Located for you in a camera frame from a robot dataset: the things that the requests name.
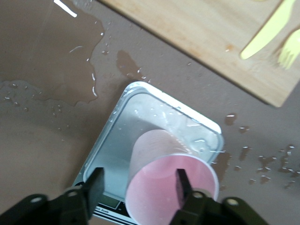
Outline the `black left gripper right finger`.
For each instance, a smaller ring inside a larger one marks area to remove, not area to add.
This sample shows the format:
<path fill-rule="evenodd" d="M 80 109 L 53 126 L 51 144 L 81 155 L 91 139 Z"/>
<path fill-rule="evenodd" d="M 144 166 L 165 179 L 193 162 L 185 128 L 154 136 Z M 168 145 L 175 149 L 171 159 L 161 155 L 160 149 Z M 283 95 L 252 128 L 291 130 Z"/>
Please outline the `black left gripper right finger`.
<path fill-rule="evenodd" d="M 218 203 L 203 190 L 193 189 L 184 169 L 176 170 L 176 194 L 180 208 L 170 225 L 269 225 L 240 198 Z"/>

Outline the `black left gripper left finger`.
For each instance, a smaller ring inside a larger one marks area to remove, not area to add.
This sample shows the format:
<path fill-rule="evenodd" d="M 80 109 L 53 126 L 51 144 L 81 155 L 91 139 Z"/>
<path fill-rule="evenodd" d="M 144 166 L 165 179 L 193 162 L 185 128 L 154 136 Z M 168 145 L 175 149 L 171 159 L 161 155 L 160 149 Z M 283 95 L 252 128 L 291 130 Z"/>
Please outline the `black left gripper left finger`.
<path fill-rule="evenodd" d="M 104 168 L 97 167 L 85 183 L 52 200 L 29 195 L 0 215 L 0 225 L 89 225 L 104 192 L 104 174 Z"/>

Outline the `pink plastic cup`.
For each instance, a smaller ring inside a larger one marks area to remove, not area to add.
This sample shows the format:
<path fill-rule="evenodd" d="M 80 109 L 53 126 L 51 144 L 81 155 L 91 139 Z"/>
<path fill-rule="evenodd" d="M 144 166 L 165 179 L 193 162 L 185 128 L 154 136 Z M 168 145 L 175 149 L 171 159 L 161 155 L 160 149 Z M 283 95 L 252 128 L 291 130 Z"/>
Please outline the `pink plastic cup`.
<path fill-rule="evenodd" d="M 169 132 L 151 130 L 135 142 L 129 166 L 125 206 L 138 225 L 168 225 L 180 208 L 176 171 L 184 169 L 192 188 L 214 200 L 219 182 L 212 167 Z"/>

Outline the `silver digital kitchen scale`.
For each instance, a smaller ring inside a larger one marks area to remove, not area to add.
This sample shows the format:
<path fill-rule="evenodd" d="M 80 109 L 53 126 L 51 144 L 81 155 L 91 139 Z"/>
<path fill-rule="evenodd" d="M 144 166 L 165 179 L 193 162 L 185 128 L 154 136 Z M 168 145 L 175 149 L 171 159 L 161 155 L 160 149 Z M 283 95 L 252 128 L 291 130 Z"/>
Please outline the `silver digital kitchen scale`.
<path fill-rule="evenodd" d="M 81 185 L 96 167 L 105 169 L 105 191 L 95 216 L 137 225 L 125 205 L 129 163 L 136 140 L 154 129 L 168 131 L 207 163 L 215 160 L 224 145 L 221 128 L 214 121 L 150 84 L 128 85 L 74 181 Z"/>

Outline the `wooden cutting board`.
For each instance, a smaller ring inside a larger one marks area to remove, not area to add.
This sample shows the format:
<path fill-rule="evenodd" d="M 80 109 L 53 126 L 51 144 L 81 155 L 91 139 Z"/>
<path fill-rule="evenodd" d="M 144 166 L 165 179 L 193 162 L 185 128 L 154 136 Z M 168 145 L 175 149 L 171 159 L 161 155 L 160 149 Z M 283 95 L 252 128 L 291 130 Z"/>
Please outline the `wooden cutting board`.
<path fill-rule="evenodd" d="M 282 107 L 300 84 L 300 56 L 290 69 L 279 52 L 300 28 L 300 0 L 287 25 L 259 52 L 241 52 L 283 0 L 98 0 L 192 59 L 274 107 Z"/>

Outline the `yellow plastic knife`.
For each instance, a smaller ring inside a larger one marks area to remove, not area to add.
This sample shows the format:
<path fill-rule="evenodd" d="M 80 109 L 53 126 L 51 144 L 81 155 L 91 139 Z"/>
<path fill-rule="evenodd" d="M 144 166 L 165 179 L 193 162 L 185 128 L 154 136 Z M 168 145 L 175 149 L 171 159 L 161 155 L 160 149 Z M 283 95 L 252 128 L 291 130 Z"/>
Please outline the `yellow plastic knife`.
<path fill-rule="evenodd" d="M 246 60 L 262 50 L 286 26 L 290 20 L 296 0 L 282 0 L 267 22 L 241 51 L 240 58 Z"/>

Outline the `yellow plastic fork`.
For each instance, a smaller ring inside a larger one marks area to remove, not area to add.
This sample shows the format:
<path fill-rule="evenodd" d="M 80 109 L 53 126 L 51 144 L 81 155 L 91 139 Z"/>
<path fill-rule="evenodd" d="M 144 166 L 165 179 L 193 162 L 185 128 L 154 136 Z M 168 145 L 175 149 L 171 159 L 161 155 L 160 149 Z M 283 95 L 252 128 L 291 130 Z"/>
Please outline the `yellow plastic fork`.
<path fill-rule="evenodd" d="M 285 41 L 278 57 L 278 64 L 284 69 L 290 69 L 300 54 L 300 29 L 295 30 Z"/>

